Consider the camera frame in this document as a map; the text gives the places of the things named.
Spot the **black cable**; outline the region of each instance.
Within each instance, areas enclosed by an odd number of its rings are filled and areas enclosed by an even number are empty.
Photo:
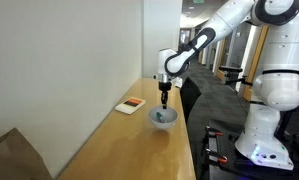
[[[245,107],[243,107],[243,105],[241,104],[241,101],[240,101],[240,98],[238,96],[238,93],[236,93],[236,96],[237,96],[237,99],[238,99],[238,102],[240,104],[240,107],[243,109],[243,111],[245,112],[246,116],[248,116],[248,112],[247,110],[245,109]]]

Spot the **bowl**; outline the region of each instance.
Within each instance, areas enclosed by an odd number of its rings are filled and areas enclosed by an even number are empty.
[[[159,112],[166,122],[161,122],[157,117],[157,112]],[[163,109],[162,106],[156,106],[149,111],[149,120],[151,124],[159,129],[167,129],[172,127],[178,119],[178,113],[171,107]]]

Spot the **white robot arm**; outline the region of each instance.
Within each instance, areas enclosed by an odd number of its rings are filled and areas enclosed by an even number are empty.
[[[256,78],[245,130],[236,149],[260,166],[292,170],[288,151],[274,137],[280,111],[299,105],[299,1],[229,0],[188,44],[189,50],[164,49],[158,55],[159,89],[166,108],[170,78],[181,75],[192,57],[217,42],[242,22],[270,25],[263,51],[263,75]]]

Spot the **wooden table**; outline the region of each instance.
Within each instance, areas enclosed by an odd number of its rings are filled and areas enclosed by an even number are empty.
[[[192,180],[195,179],[179,89],[169,91],[168,106],[176,124],[155,128],[149,110],[161,105],[158,81],[139,79],[119,103],[134,96],[147,102],[131,115],[112,110],[77,153],[60,179]]]

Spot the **office chair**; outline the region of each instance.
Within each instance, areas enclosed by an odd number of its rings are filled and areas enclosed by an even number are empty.
[[[201,92],[199,87],[188,77],[180,89],[182,108],[186,124],[188,122],[190,111],[200,95]]]

